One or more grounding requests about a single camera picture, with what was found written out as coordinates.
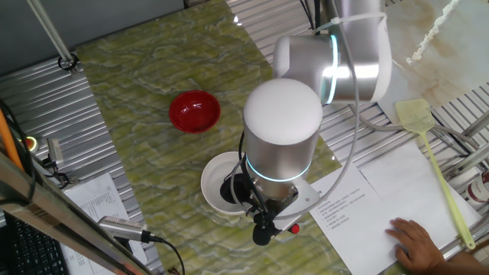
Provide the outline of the person's bare hand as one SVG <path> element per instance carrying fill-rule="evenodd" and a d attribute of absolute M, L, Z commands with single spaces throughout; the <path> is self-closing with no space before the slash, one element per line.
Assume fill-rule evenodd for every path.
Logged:
<path fill-rule="evenodd" d="M 442 252 L 435 246 L 429 233 L 415 221 L 401 218 L 390 220 L 393 229 L 386 233 L 396 239 L 395 257 L 413 274 L 431 274 L 446 263 Z"/>

